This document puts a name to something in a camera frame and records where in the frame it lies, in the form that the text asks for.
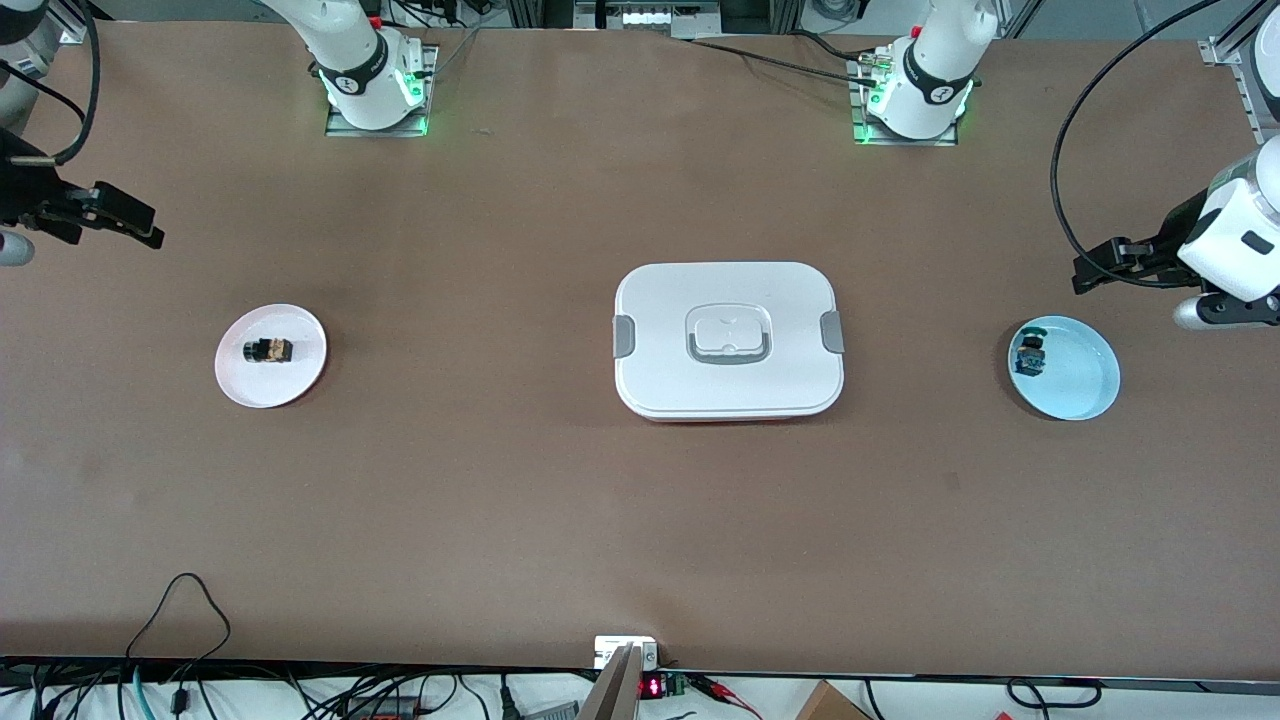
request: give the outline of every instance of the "container lid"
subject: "container lid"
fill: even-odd
[[[618,286],[614,379],[654,420],[812,415],[844,387],[836,293],[803,263],[666,263]]]

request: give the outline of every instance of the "brown table surface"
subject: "brown table surface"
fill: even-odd
[[[225,657],[584,665],[594,634],[643,632],[686,667],[1280,679],[1280,334],[1180,331],[1189,291],[1071,295],[1048,154],[1116,49],[997,42],[960,147],[883,149],[851,141],[840,83],[643,32],[485,31],[426,138],[353,141],[321,137],[287,27],[104,27],[64,177],[169,237],[40,237],[0,277],[3,651],[119,653],[195,570]],[[70,50],[54,81],[87,74]],[[1091,245],[1253,147],[1189,44],[1114,74],[1062,167]],[[44,102],[28,137],[72,133]],[[829,411],[659,425],[618,400],[618,281],[727,259],[831,278]],[[330,365],[246,410],[214,347],[276,301],[325,323]],[[1037,416],[1004,377],[1051,313],[1120,356],[1097,420]],[[216,628],[186,587],[140,652]]]

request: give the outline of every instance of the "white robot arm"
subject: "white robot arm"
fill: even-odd
[[[302,36],[329,102],[352,126],[388,128],[426,100],[422,41],[389,27],[374,29],[356,0],[262,3]]]
[[[1253,38],[1253,72],[1280,96],[1280,10]],[[1110,241],[1076,258],[1076,295],[1112,281],[1198,287],[1174,322],[1187,329],[1280,325],[1280,136],[1220,172],[1143,241]]]
[[[361,129],[394,126],[426,101],[422,44],[392,28],[375,29],[357,0],[264,0],[302,36],[316,59],[329,102],[343,118]],[[15,45],[36,32],[45,20],[49,0],[0,0],[0,46]],[[87,14],[87,5],[82,3]],[[93,73],[99,72],[96,29],[86,18]],[[0,65],[0,79],[36,86],[13,65]],[[77,145],[92,127],[96,79],[86,120]],[[82,188],[63,181],[58,167],[74,156],[54,156],[0,127],[0,225],[46,232],[68,243],[78,243],[83,228],[110,229],[159,249],[164,232],[152,224],[155,210],[127,192],[104,182]],[[29,263],[31,241],[14,231],[0,232],[0,266]]]
[[[910,140],[938,137],[964,111],[973,72],[996,37],[991,0],[932,0],[918,36],[899,37],[877,55],[887,67],[872,72],[879,82],[867,111]]]

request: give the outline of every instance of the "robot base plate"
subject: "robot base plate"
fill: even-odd
[[[422,104],[410,110],[404,118],[394,126],[383,129],[361,129],[348,123],[342,113],[333,104],[329,104],[329,114],[325,118],[324,133],[329,137],[422,137],[426,135],[431,119],[431,95],[435,88],[435,64],[440,56],[436,45],[420,45],[422,49],[421,64],[411,61],[410,70],[422,70],[426,77],[410,86],[424,95]]]
[[[881,54],[882,50],[887,51],[887,49],[879,49],[877,54]],[[855,60],[846,61],[845,70],[850,77],[870,77],[865,73],[865,68]],[[849,104],[854,110],[855,142],[861,145],[924,145],[931,147],[950,147],[959,142],[955,122],[947,127],[946,132],[929,140],[911,140],[888,129],[883,120],[867,113],[868,97],[874,92],[876,88],[863,87],[852,82],[849,83]]]

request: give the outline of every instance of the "black cable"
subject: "black cable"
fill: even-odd
[[[0,70],[9,73],[9,77],[17,78],[18,81],[24,82],[31,87],[35,87],[37,91],[44,92],[45,95],[61,102],[63,105],[67,105],[70,108],[72,113],[76,113],[76,118],[79,119],[81,123],[84,122],[84,110],[81,110],[79,105],[77,105],[70,97],[67,97],[61,92],[58,92],[52,87],[49,87],[33,77],[28,77],[26,73],[10,65],[5,60],[0,60]]]
[[[347,715],[344,716],[344,719],[346,720],[352,720],[353,717],[364,717],[365,715],[362,712],[365,712],[365,711],[362,708],[369,708],[367,712],[370,715],[378,715],[378,711],[381,710],[383,703],[387,702],[388,700],[390,700],[393,694],[398,693],[401,685],[403,685],[404,683],[408,683],[411,680],[416,680],[417,678],[419,678],[419,675],[411,675],[411,676],[407,676],[407,678],[401,678],[399,680],[393,680],[385,688],[383,688],[383,689],[378,691],[376,693],[369,696],[369,698],[365,702],[362,702],[361,705],[358,705],[356,708],[349,708],[348,707],[347,708],[348,711],[347,711]],[[399,700],[396,701],[396,708],[397,708],[397,711],[399,710]]]
[[[76,140],[70,145],[50,155],[47,161],[55,165],[65,165],[84,147],[88,141],[88,135],[93,129],[93,118],[97,115],[97,95],[99,88],[102,85],[102,55],[101,47],[97,40],[97,22],[93,19],[93,13],[90,12],[88,0],[79,0],[81,14],[84,15],[84,42],[88,45],[90,53],[90,81],[88,81],[88,105],[86,105],[83,113],[79,106],[67,100],[65,96],[55,95],[51,88],[45,87],[42,83],[36,82],[27,76],[13,70],[12,65],[5,64],[5,69],[10,76],[18,77],[20,81],[27,82],[36,90],[42,90],[49,94],[50,97],[59,100],[64,105],[72,108],[77,117],[81,118],[81,129],[76,133]]]
[[[1174,13],[1166,20],[1156,23],[1155,27],[1142,33],[1138,37],[1138,40],[1130,42],[1124,50],[1120,51],[1119,55],[1116,55],[1115,58],[1111,59],[1111,61],[1103,65],[1102,69],[1098,70],[1098,74],[1093,76],[1093,79],[1089,81],[1089,85],[1084,86],[1084,90],[1080,91],[1080,96],[1075,99],[1075,102],[1071,104],[1071,109],[1068,110],[1066,119],[1062,120],[1062,127],[1059,128],[1057,131],[1057,140],[1053,141],[1053,154],[1048,164],[1048,192],[1050,196],[1053,199],[1053,213],[1057,215],[1057,222],[1062,225],[1062,232],[1066,233],[1066,241],[1071,243],[1071,249],[1075,250],[1075,254],[1083,258],[1089,265],[1092,265],[1094,270],[1102,273],[1103,275],[1114,281],[1120,281],[1123,283],[1134,284],[1138,287],[1156,287],[1156,288],[1184,287],[1183,283],[1176,283],[1176,282],[1144,281],[1140,278],[1129,278],[1121,275],[1119,273],[1103,268],[1097,260],[1091,258],[1089,254],[1084,251],[1084,247],[1080,246],[1080,241],[1075,238],[1075,232],[1071,229],[1071,224],[1066,219],[1066,213],[1062,210],[1062,199],[1059,195],[1057,190],[1057,163],[1059,158],[1061,158],[1062,155],[1062,141],[1066,140],[1066,131],[1070,129],[1071,120],[1074,120],[1075,114],[1080,111],[1080,106],[1084,105],[1085,99],[1088,99],[1089,94],[1093,92],[1093,88],[1097,87],[1100,82],[1102,82],[1102,78],[1105,78],[1107,73],[1111,72],[1111,68],[1119,65],[1121,60],[1128,58],[1129,54],[1137,50],[1139,46],[1142,46],[1142,44],[1147,42],[1152,37],[1156,37],[1174,23],[1181,20],[1183,18],[1190,17],[1203,10],[1204,8],[1216,5],[1221,0],[1201,0],[1199,3],[1192,5],[1190,8],[1187,8],[1185,10]]]
[[[115,679],[115,710],[124,720],[124,674],[129,670],[128,661],[120,662],[120,675]]]
[[[289,676],[289,684],[293,685],[293,689],[297,691],[298,697],[302,698],[302,706],[306,707],[308,712],[315,710],[315,702],[316,702],[315,698],[308,696],[307,692],[302,689],[302,684],[298,683],[298,679],[293,676],[293,670],[289,669],[288,665],[285,665],[284,671]]]
[[[433,712],[439,712],[440,708],[443,708],[445,705],[449,705],[449,701],[453,700],[453,696],[458,693],[458,676],[451,675],[451,678],[453,678],[453,689],[449,691],[449,697],[444,698],[444,701],[440,702],[440,705],[436,705],[435,707],[430,708],[422,707],[422,691],[426,689],[426,682],[430,680],[431,676],[428,675],[426,678],[422,678],[422,684],[417,688],[417,707],[420,710],[419,715],[430,715]]]
[[[1014,692],[1014,685],[1032,691],[1032,694],[1036,697],[1036,702],[1027,702],[1025,700],[1018,697],[1018,693]],[[1093,697],[1080,702],[1044,702],[1044,696],[1041,694],[1039,688],[1037,688],[1036,684],[1027,678],[1010,678],[1009,682],[1005,683],[1005,693],[1009,696],[1009,700],[1016,702],[1027,710],[1039,710],[1044,720],[1051,720],[1048,716],[1050,710],[1084,710],[1085,707],[1093,707],[1102,700],[1102,685],[1092,685],[1092,689]]]
[[[799,73],[809,73],[812,76],[826,77],[832,79],[838,79],[841,82],[851,82],[854,85],[861,85],[864,87],[876,87],[876,81],[870,78],[860,78],[850,74],[833,73],[831,70],[819,70],[818,68],[808,68],[805,65],[797,65],[795,63],[788,63],[786,60],[778,60],[777,58],[769,58],[765,55],[758,55],[755,53],[749,53],[746,50],[739,50],[737,47],[728,47],[724,45],[714,45],[710,42],[701,42],[699,40],[687,41],[699,47],[710,47],[712,50],[721,50],[722,53],[732,53],[733,55],[741,55],[742,58],[750,58],[751,60],[759,60],[762,63],[768,63],[771,65],[777,65],[780,68],[787,68],[790,70],[796,70]]]
[[[210,720],[218,720],[218,714],[214,712],[214,703],[209,702],[209,693],[205,692],[205,680],[196,678],[196,687],[200,688],[200,697],[205,701],[205,710],[209,711]]]
[[[76,136],[76,141],[67,150],[54,155],[54,160],[59,165],[65,165],[79,155],[88,141],[88,133],[93,131],[93,118],[97,115],[99,88],[102,86],[102,47],[97,40],[97,20],[93,19],[88,0],[79,0],[79,6],[84,14],[84,37],[90,54],[88,104],[84,106],[84,123],[81,126],[79,135]]]
[[[458,684],[462,685],[462,689],[475,696],[476,701],[480,703],[480,710],[484,711],[484,720],[492,720],[489,717],[489,706],[485,703],[484,698],[480,697],[480,693],[471,689],[471,685],[467,684],[467,679],[463,676],[458,676]]]
[[[38,675],[31,676],[31,689],[35,691],[31,698],[31,720],[40,720],[40,714],[45,711],[45,685]]]
[[[823,36],[818,35],[817,32],[809,32],[803,28],[796,28],[788,32],[787,35],[808,37],[809,40],[814,41],[818,45],[818,47],[822,47],[823,51],[826,51],[827,54],[835,55],[841,60],[852,60],[855,63],[858,61],[859,58],[863,56],[864,53],[873,53],[876,50],[874,47],[867,47],[864,50],[854,50],[852,53],[845,53],[842,50],[836,49],[835,45],[827,42],[827,40]]]
[[[72,703],[72,708],[67,711],[65,720],[74,720],[79,715],[81,702],[83,702],[84,698],[88,697],[91,692],[93,692],[93,688],[97,687],[97,684],[102,680],[102,678],[106,676],[106,671],[110,670],[110,667],[111,667],[110,665],[104,665],[102,670],[100,670],[99,674],[92,680],[90,680],[87,685],[81,688],[81,692],[76,694],[76,702]]]
[[[507,684],[507,674],[502,674],[502,687],[498,688],[498,697],[502,698],[502,720],[521,720],[516,698],[511,697],[511,685]]]
[[[397,675],[401,675],[403,673],[402,666],[398,666],[398,665],[381,666],[381,667],[383,667],[381,671],[375,673],[374,675],[366,675],[366,676],[357,678],[356,682],[351,685],[349,689],[343,691],[343,692],[333,696],[332,698],[317,703],[316,707],[314,710],[308,711],[306,715],[303,715],[301,720],[317,720],[323,715],[337,715],[338,711],[339,711],[339,708],[343,707],[343,703],[349,702],[353,697],[358,696],[362,692],[371,692],[371,691],[374,691],[379,684],[381,684],[384,682],[388,682],[388,680],[392,680]],[[433,670],[426,670],[426,671],[422,671],[422,673],[417,673],[415,675],[404,678],[402,682],[417,679],[417,678],[424,676],[424,675],[443,675],[443,674],[447,674],[447,673],[457,673],[458,670],[466,670],[466,669],[465,667],[439,667],[439,669],[433,669]]]
[[[868,678],[863,678],[863,684],[867,685],[867,702],[870,703],[876,720],[884,720],[884,715],[879,711],[879,705],[876,702],[876,691],[872,689],[872,682]]]
[[[419,15],[419,13],[428,14],[428,15],[430,15],[433,18],[440,18],[442,20],[445,20],[451,26],[454,24],[454,23],[457,23],[457,24],[460,24],[462,27],[467,27],[467,23],[465,23],[465,22],[462,22],[462,20],[460,20],[457,18],[451,18],[451,17],[443,14],[443,13],[436,13],[435,10],[430,10],[430,9],[428,9],[428,8],[422,6],[422,5],[419,5],[417,8],[410,8],[408,3],[404,3],[404,0],[393,0],[393,1],[397,5],[399,5],[402,10],[404,10],[406,13],[408,13],[410,17],[412,17],[417,22],[422,23],[424,27],[431,27],[431,24],[429,22],[424,20],[422,15]]]
[[[133,646],[136,646],[138,639],[141,639],[142,635],[151,629],[152,623],[156,621],[156,618],[160,615],[160,611],[164,610],[164,603],[169,600],[169,593],[173,592],[173,588],[174,585],[178,584],[178,580],[182,580],[183,578],[191,578],[192,580],[196,580],[196,584],[200,585],[200,592],[205,594],[205,602],[209,605],[210,610],[212,610],[218,615],[218,619],[221,620],[223,623],[223,639],[218,641],[218,644],[205,651],[205,653],[201,655],[200,657],[184,664],[179,670],[184,674],[186,670],[204,661],[210,655],[218,652],[219,650],[223,648],[224,644],[227,644],[227,641],[232,639],[232,621],[229,618],[227,618],[227,614],[223,612],[223,609],[218,606],[218,602],[214,601],[214,596],[210,594],[209,585],[205,584],[205,579],[195,573],[178,573],[177,575],[173,577],[172,580],[169,580],[169,584],[164,589],[164,594],[160,596],[160,602],[156,603],[156,609],[151,611],[151,616],[147,618],[147,621],[143,623],[141,628],[138,628],[138,632],[134,633],[133,639],[131,639],[129,644],[125,646],[124,648],[125,662],[133,659]],[[120,676],[120,682],[122,683],[124,682],[123,673]]]

